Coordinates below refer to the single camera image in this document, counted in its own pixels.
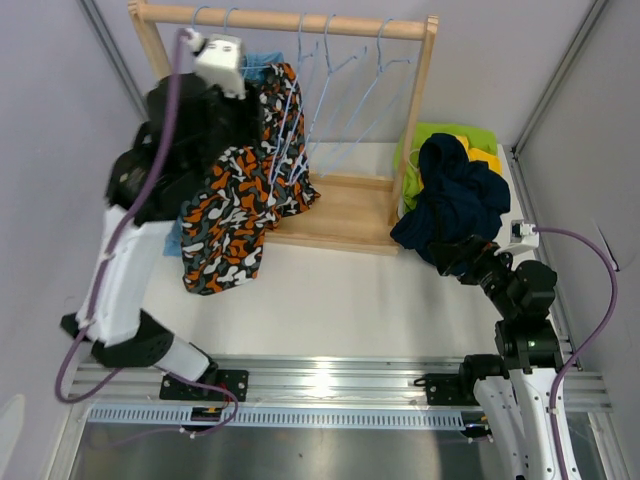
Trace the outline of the navy blue shorts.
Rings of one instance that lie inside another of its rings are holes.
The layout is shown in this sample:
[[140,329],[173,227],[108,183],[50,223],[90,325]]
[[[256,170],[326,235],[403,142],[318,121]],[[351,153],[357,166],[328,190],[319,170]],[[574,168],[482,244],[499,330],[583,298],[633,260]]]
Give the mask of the navy blue shorts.
[[486,181],[474,176],[463,184],[436,177],[439,185],[423,190],[416,208],[393,226],[391,238],[431,265],[433,242],[457,243],[472,235],[494,240],[502,217],[511,211],[511,193],[504,177],[488,174]]

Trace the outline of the yellow shorts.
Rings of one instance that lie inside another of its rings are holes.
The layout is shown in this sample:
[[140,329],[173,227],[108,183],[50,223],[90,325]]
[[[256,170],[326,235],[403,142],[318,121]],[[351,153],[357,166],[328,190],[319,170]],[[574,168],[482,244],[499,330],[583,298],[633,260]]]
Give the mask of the yellow shorts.
[[462,144],[470,161],[484,162],[491,171],[500,176],[503,175],[502,163],[498,156],[485,152],[479,148],[471,147],[466,136],[456,135],[455,138]]

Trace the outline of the lime green shorts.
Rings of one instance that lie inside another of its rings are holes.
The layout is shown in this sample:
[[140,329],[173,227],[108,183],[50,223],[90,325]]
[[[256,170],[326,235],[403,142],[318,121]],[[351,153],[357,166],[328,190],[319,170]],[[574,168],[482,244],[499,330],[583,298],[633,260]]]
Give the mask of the lime green shorts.
[[415,208],[422,199],[421,193],[425,188],[431,189],[439,185],[440,179],[436,180],[436,177],[443,176],[463,184],[474,176],[480,181],[486,181],[488,172],[492,172],[485,164],[468,160],[462,144],[455,138],[456,135],[466,136],[471,147],[497,155],[496,136],[490,130],[459,124],[419,122],[409,147],[409,151],[412,148],[420,149],[419,168],[424,183],[424,188],[414,198]]

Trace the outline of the blue hanger of yellow shorts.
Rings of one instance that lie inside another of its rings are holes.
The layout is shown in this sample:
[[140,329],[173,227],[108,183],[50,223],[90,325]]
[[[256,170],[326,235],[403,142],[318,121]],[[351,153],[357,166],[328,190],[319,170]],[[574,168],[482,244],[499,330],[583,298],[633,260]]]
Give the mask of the blue hanger of yellow shorts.
[[320,113],[322,112],[322,108],[323,108],[323,103],[325,100],[325,97],[327,95],[327,92],[329,90],[331,81],[332,81],[332,77],[339,72],[340,70],[342,70],[344,67],[346,67],[347,65],[359,61],[363,56],[366,55],[368,47],[364,46],[363,49],[361,51],[358,51],[355,54],[351,54],[350,56],[346,57],[343,61],[341,61],[340,63],[335,63],[331,60],[331,52],[330,52],[330,47],[329,47],[329,30],[331,27],[331,24],[333,22],[333,19],[336,18],[337,15],[335,13],[331,14],[326,23],[325,23],[325,27],[324,27],[324,32],[323,32],[323,47],[324,47],[324,58],[325,58],[325,63],[326,63],[326,77],[325,77],[325,82],[324,85],[322,87],[321,90],[321,94],[316,106],[316,110],[314,112],[314,116],[312,118],[312,121],[309,125],[308,128],[308,132],[307,132],[307,137],[306,137],[306,146],[309,147],[311,144],[311,137],[313,136],[313,133],[316,129],[316,124],[318,123],[318,119],[320,116]]

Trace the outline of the orange camouflage shorts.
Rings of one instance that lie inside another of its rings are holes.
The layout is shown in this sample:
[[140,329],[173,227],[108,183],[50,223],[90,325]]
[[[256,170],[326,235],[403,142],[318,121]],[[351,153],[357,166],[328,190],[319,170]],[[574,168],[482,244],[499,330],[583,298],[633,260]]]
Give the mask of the orange camouflage shorts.
[[[267,231],[286,217],[311,209],[320,198],[307,163],[305,130],[297,126],[299,86],[292,97],[286,142],[273,193],[268,175],[276,150],[283,110],[297,77],[287,63],[266,68],[258,100],[262,137],[254,146],[230,146],[213,163],[203,187],[179,215],[183,285],[187,292],[213,295],[238,287],[258,275]],[[298,133],[304,132],[305,147]]]

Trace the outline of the blue hanger of camouflage shorts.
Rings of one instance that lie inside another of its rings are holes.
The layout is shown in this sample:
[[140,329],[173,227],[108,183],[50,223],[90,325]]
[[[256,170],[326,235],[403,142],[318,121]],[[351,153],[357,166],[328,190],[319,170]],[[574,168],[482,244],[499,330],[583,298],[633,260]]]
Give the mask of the blue hanger of camouflage shorts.
[[[302,33],[302,26],[304,23],[304,16],[305,13],[303,13],[300,17],[299,20],[299,24],[298,24],[298,35],[297,35],[297,43],[298,43],[298,48],[297,48],[297,63],[296,63],[296,68],[295,71],[299,72],[301,70],[302,64],[304,63],[303,60],[303,55],[302,55],[302,41],[301,41],[301,33]],[[291,133],[288,133],[287,135],[284,135],[284,131],[285,131],[285,127],[286,127],[286,123],[287,123],[287,116],[288,113],[290,111],[290,107],[292,105],[292,97],[293,97],[293,93],[294,90],[296,89],[296,87],[299,84],[299,76],[297,76],[292,84],[291,89],[289,90],[289,94],[287,97],[287,102],[285,104],[285,108],[283,110],[283,116],[282,116],[282,122],[280,125],[280,130],[278,133],[278,137],[277,137],[277,143],[276,143],[276,150],[274,152],[273,155],[273,159],[272,159],[272,163],[271,163],[271,167],[270,167],[270,171],[269,171],[269,175],[268,175],[268,180],[269,180],[269,185],[270,185],[270,193],[273,193],[274,188],[275,188],[275,184],[276,184],[276,179],[277,179],[277,175],[280,171],[280,165],[281,165],[281,161],[282,161],[282,157],[285,151],[285,145],[286,142],[290,140],[291,137]]]

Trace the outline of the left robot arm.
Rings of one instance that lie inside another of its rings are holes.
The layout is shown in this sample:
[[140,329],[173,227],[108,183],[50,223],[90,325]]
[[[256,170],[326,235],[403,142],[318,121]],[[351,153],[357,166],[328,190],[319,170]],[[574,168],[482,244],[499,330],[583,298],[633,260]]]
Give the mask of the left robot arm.
[[177,337],[143,307],[165,239],[185,202],[229,147],[254,145],[263,109],[248,81],[243,99],[224,95],[194,73],[178,77],[170,94],[164,78],[146,95],[148,119],[128,151],[114,162],[107,183],[100,258],[80,310],[62,317],[72,338],[92,345],[92,356],[112,369],[156,367],[182,377],[197,400],[216,390],[214,360]]

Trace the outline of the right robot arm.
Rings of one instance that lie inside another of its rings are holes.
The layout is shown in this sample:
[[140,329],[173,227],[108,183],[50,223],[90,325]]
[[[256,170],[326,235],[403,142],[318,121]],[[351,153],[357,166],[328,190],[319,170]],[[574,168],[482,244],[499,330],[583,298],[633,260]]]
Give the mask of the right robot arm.
[[499,313],[494,355],[472,354],[455,377],[458,395],[478,403],[508,479],[578,479],[564,406],[563,356],[550,319],[557,274],[538,260],[514,260],[478,235],[432,243],[438,273],[478,286]]

